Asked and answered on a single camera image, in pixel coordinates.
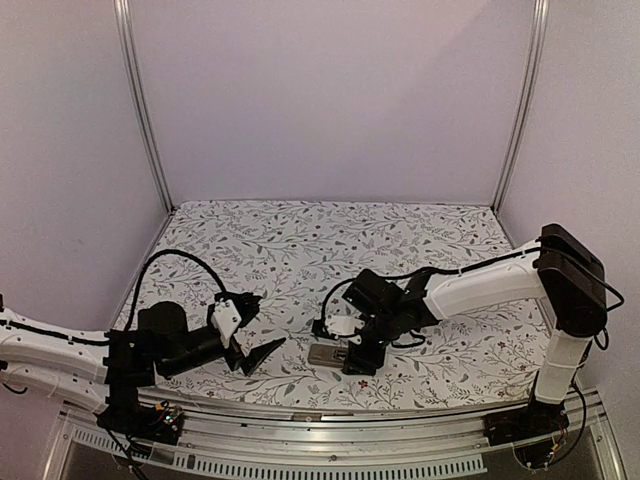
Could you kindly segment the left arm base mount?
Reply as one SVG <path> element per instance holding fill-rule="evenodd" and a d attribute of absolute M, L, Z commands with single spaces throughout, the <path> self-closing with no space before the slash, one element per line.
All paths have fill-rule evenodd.
<path fill-rule="evenodd" d="M 164 400 L 153 406 L 139 402 L 135 388 L 111 389 L 106 409 L 96 415 L 97 425 L 128 438 L 177 445 L 184 426 L 184 411 Z"/>

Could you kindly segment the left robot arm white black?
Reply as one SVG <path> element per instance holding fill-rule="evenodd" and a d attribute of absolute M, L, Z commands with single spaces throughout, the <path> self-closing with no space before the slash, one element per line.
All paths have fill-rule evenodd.
<path fill-rule="evenodd" d="M 184 309 L 159 302 L 138 314 L 129 330 L 83 331 L 54 327 L 1 310 L 1 380 L 35 388 L 111 419 L 128 434 L 148 426 L 137 392 L 217 360 L 252 375 L 279 347 L 276 339 L 244 350 L 235 334 L 258 312 L 249 295 L 225 297 L 208 307 L 204 326 L 191 330 Z"/>

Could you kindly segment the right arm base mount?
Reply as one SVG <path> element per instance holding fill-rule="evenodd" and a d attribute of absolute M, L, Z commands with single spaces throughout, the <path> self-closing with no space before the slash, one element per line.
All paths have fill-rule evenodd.
<path fill-rule="evenodd" d="M 531 400 L 524 407 L 483 417 L 483 434 L 491 446 L 528 440 L 559 432 L 569 426 L 563 402 Z"/>

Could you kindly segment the white remote control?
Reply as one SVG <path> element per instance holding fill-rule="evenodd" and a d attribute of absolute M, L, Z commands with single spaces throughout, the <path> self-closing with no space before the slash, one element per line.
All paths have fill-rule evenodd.
<path fill-rule="evenodd" d="M 310 365 L 341 370 L 347 353 L 348 349 L 345 347 L 312 344 L 309 348 L 307 361 Z"/>

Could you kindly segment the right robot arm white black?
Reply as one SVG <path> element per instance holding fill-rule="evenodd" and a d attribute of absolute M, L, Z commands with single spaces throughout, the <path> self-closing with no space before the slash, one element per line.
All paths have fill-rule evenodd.
<path fill-rule="evenodd" d="M 386 348 L 412 330 L 512 301 L 545 299 L 556 319 L 533 401 L 517 415 L 517 427 L 537 436 L 556 417 L 588 344 L 606 326 L 602 262 L 558 224 L 502 257 L 459 270 L 426 267 L 400 287 L 370 269 L 362 270 L 343 294 L 362 320 L 350 335 L 342 367 L 347 375 L 374 375 Z"/>

